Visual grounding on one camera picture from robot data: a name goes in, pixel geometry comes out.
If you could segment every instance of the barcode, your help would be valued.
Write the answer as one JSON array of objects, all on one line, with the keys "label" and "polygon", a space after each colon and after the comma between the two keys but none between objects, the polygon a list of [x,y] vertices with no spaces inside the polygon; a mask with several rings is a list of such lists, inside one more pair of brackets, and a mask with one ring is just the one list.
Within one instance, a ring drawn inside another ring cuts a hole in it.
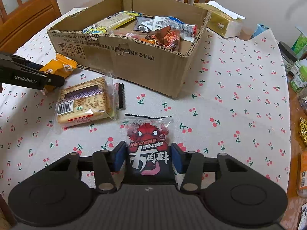
[{"label": "barcode", "polygon": [[304,187],[305,186],[305,171],[302,172],[302,177],[300,179],[300,187]]},{"label": "barcode", "polygon": [[73,103],[74,103],[74,101],[71,100],[69,102],[59,104],[58,115],[72,112],[74,110]]}]

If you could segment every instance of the table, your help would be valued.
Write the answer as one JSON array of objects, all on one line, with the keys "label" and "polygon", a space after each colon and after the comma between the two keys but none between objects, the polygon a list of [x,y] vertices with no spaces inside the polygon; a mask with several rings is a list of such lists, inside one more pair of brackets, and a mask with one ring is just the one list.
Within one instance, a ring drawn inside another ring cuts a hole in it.
[{"label": "table", "polygon": [[296,192],[297,187],[297,169],[298,169],[298,156],[299,153],[305,148],[299,134],[299,119],[303,117],[306,119],[306,115],[300,106],[297,99],[297,94],[289,87],[290,97],[290,128],[291,128],[291,169],[288,182],[288,208],[281,221],[281,225],[289,230],[296,230],[300,220],[300,210],[303,204],[307,203],[307,198],[299,197]]},{"label": "table", "polygon": [[[81,9],[73,9],[48,27]],[[48,27],[16,54],[42,65],[54,58],[46,34]],[[99,76],[77,69],[64,87]],[[18,182],[67,153],[81,150],[81,156],[87,156],[101,148],[111,150],[121,140],[128,141],[124,113],[173,116],[169,138],[183,151],[195,150],[207,157],[227,152],[287,190],[289,95],[283,62],[270,30],[251,41],[223,39],[207,30],[176,99],[127,81],[114,82],[125,84],[126,108],[118,111],[118,119],[95,121],[94,126],[85,124],[65,131],[55,122],[57,93],[44,97],[39,91],[3,85],[0,192],[5,199]],[[91,171],[82,175],[89,186],[93,186],[93,178]],[[177,175],[176,179],[180,186],[183,176]],[[214,179],[214,173],[204,173],[202,187]]]}]

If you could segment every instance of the cartoon bull character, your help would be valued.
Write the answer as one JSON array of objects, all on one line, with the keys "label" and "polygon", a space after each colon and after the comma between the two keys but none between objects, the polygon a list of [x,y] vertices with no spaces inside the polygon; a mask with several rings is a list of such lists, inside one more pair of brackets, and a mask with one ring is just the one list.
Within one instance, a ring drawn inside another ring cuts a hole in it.
[{"label": "cartoon bull character", "polygon": [[[168,128],[161,124],[161,129],[150,124],[144,123],[139,126],[135,131],[134,124],[127,130],[127,136],[134,142],[144,141],[149,139],[156,139],[157,142],[163,141],[163,145],[157,147],[158,151],[167,150],[167,143],[165,142],[165,136],[168,135]],[[137,147],[129,147],[131,152],[136,151]]]}]

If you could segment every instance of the snack package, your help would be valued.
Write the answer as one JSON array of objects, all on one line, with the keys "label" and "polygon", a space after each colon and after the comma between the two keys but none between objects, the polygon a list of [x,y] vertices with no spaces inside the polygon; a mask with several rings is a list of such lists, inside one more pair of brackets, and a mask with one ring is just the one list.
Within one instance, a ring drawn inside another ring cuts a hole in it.
[{"label": "snack package", "polygon": [[179,30],[180,37],[186,41],[194,41],[195,35],[197,34],[197,25],[182,24],[168,17],[162,18],[155,16],[152,27],[153,31],[167,26],[171,26],[172,30]]},{"label": "snack package", "polygon": [[149,21],[145,21],[145,22],[142,22],[142,25],[149,28],[151,31],[153,31],[153,23],[154,23],[154,20],[153,19],[150,19]]},{"label": "snack package", "polygon": [[171,27],[167,26],[160,30],[150,32],[145,38],[141,38],[140,41],[178,51],[180,44],[180,33],[178,30],[171,30]]},{"label": "snack package", "polygon": [[124,30],[118,30],[118,29],[113,29],[107,32],[107,34],[115,34],[115,35],[120,35],[120,36],[126,36],[130,38],[134,38],[139,40],[140,38],[143,38],[144,35],[138,34],[137,32],[129,32],[129,31],[124,31]]},{"label": "snack package", "polygon": [[147,22],[147,21],[154,22],[152,18],[137,17],[136,22],[135,22],[135,26],[134,26],[132,31],[142,31],[142,32],[145,32],[145,33],[150,32],[151,30],[147,26],[142,24],[142,22]]},{"label": "snack package", "polygon": [[86,27],[82,30],[82,33],[88,34],[104,34],[111,29],[118,28],[129,21],[132,21],[136,16],[141,16],[141,13],[134,11],[121,11],[114,15],[108,16],[103,20]]},{"label": "snack package", "polygon": [[180,21],[180,20],[179,20],[178,18],[176,18],[176,17],[168,16],[168,18],[170,18],[170,19],[173,20],[173,21],[177,21],[177,22],[179,22],[180,24],[185,24],[184,22]]},{"label": "snack package", "polygon": [[172,117],[125,114],[129,125],[125,179],[137,183],[167,182],[173,178],[169,126]]},{"label": "snack package", "polygon": [[[73,70],[77,68],[77,62],[59,53],[56,53],[56,57],[49,61],[44,67],[40,69],[42,72],[52,73],[59,75],[63,78],[67,78]],[[55,86],[45,85],[41,90],[42,94],[47,96],[48,92],[55,89]]]},{"label": "snack package", "polygon": [[62,128],[110,117],[116,119],[111,76],[103,76],[60,90],[56,119]]},{"label": "snack package", "polygon": [[307,226],[307,203],[302,206],[300,214],[300,223],[297,227],[297,230],[304,230]]},{"label": "snack package", "polygon": [[304,150],[298,157],[298,169],[297,169],[297,187],[296,192],[299,196],[307,197],[307,151]]}]

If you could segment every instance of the plastic wrapped bread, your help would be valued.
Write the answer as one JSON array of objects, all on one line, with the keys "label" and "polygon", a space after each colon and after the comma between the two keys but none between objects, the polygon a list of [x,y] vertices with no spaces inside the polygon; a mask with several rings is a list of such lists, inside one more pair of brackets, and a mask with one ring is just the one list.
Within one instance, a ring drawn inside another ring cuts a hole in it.
[{"label": "plastic wrapped bread", "polygon": [[57,122],[65,128],[106,117],[115,120],[113,82],[107,84],[106,79],[111,77],[100,77],[61,90],[56,108]]}]

